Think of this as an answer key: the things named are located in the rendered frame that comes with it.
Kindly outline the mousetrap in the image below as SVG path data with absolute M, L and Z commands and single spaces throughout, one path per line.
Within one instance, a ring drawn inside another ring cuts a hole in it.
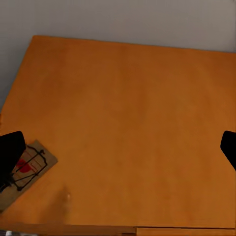
M 0 190 L 0 214 L 58 162 L 37 139 L 30 143 Z

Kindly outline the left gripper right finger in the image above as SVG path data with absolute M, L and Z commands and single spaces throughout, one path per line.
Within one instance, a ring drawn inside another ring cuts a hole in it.
M 220 148 L 236 170 L 236 133 L 225 131 L 222 136 Z

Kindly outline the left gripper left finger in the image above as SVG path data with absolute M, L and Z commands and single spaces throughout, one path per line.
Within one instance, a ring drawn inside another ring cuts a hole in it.
M 0 190 L 26 149 L 22 131 L 0 136 Z

